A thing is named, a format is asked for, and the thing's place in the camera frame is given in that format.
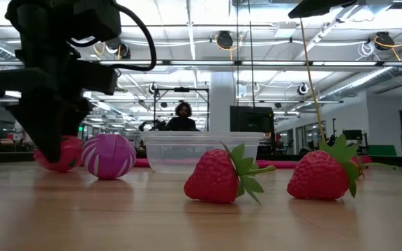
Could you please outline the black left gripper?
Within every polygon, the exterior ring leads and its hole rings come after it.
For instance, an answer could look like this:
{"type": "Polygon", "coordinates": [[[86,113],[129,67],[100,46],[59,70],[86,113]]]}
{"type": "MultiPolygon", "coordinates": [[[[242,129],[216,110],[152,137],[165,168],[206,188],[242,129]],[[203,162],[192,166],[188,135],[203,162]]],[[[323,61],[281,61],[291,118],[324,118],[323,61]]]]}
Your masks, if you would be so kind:
{"type": "Polygon", "coordinates": [[[20,102],[7,106],[51,163],[61,159],[61,138],[76,136],[90,112],[89,103],[77,102],[82,90],[112,95],[117,86],[114,68],[81,60],[75,45],[73,41],[57,44],[23,41],[15,51],[23,67],[0,70],[0,98],[7,91],[18,91],[23,98],[39,95],[71,101],[20,102]]]}

